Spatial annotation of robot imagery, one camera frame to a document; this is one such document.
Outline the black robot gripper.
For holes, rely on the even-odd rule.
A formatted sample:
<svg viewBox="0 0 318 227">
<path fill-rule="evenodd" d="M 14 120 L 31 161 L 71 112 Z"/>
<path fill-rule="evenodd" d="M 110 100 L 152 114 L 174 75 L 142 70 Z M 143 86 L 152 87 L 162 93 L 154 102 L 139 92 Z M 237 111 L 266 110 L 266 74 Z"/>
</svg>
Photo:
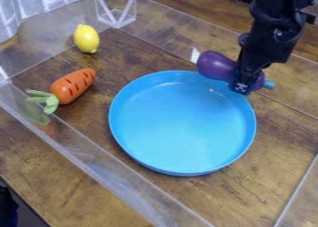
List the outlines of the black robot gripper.
<svg viewBox="0 0 318 227">
<path fill-rule="evenodd" d="M 241 52 L 230 79 L 230 90 L 249 96 L 265 84 L 261 71 L 271 63 L 286 63 L 303 33 L 306 15 L 299 10 L 273 10 L 274 6 L 251 4 L 251 31 L 239 36 Z"/>
</svg>

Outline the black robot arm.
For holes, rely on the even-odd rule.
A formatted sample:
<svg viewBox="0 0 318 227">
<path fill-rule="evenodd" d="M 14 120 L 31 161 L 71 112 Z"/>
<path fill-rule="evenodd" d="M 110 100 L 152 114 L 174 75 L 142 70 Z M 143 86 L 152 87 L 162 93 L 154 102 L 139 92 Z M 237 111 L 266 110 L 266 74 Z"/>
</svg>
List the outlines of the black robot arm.
<svg viewBox="0 0 318 227">
<path fill-rule="evenodd" d="M 307 20 L 302 12 L 314 0 L 255 0 L 250 5 L 254 18 L 251 31 L 238 38 L 241 52 L 233 91 L 249 95 L 255 89 L 262 70 L 273 63 L 286 63 Z"/>
</svg>

